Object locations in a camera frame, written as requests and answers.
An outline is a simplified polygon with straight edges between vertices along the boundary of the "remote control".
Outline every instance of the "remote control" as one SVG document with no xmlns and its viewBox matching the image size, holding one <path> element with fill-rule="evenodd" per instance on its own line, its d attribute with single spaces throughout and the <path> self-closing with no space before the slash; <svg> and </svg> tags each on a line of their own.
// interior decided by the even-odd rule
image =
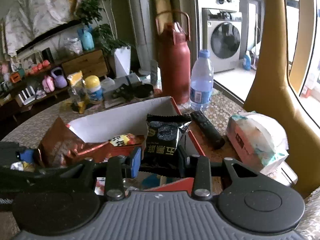
<svg viewBox="0 0 320 240">
<path fill-rule="evenodd" d="M 190 115 L 192 120 L 195 121 L 200 127 L 201 131 L 204 133 L 215 150 L 218 150 L 224 146 L 225 140 L 201 111 L 192 112 Z"/>
</svg>

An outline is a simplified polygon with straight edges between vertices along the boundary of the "blue bottle cap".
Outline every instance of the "blue bottle cap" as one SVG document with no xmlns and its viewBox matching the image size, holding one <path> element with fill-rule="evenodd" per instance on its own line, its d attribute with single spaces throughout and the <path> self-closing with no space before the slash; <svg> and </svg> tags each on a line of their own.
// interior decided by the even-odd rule
<svg viewBox="0 0 320 240">
<path fill-rule="evenodd" d="M 209 58 L 210 57 L 210 51 L 208 51 L 207 49 L 199 50 L 198 57 Z"/>
</svg>

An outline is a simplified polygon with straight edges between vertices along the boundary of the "brown plastic wrapper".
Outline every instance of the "brown plastic wrapper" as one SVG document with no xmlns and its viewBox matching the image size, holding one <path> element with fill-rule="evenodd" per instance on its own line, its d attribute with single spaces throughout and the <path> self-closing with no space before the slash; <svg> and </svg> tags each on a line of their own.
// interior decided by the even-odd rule
<svg viewBox="0 0 320 240">
<path fill-rule="evenodd" d="M 34 159 L 42 167 L 65 167 L 91 157 L 102 162 L 112 144 L 85 143 L 58 117 L 40 142 Z"/>
</svg>

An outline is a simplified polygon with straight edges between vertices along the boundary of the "white tiled floor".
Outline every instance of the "white tiled floor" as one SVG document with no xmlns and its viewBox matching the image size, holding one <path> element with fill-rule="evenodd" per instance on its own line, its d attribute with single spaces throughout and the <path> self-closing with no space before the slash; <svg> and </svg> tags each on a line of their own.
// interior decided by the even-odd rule
<svg viewBox="0 0 320 240">
<path fill-rule="evenodd" d="M 313 96 L 300 97 L 300 102 L 311 118 L 320 126 L 320 102 Z"/>
<path fill-rule="evenodd" d="M 224 72 L 214 73 L 213 78 L 222 86 L 229 89 L 243 101 L 246 100 L 252 86 L 256 71 L 235 68 Z"/>
</svg>

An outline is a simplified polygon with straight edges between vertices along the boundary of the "washing machine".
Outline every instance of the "washing machine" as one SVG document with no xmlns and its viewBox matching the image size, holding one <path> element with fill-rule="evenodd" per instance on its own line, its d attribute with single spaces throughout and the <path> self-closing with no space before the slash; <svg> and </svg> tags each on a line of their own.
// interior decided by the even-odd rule
<svg viewBox="0 0 320 240">
<path fill-rule="evenodd" d="M 214 72 L 239 66 L 241 12 L 203 9 L 203 49 L 210 51 Z"/>
</svg>

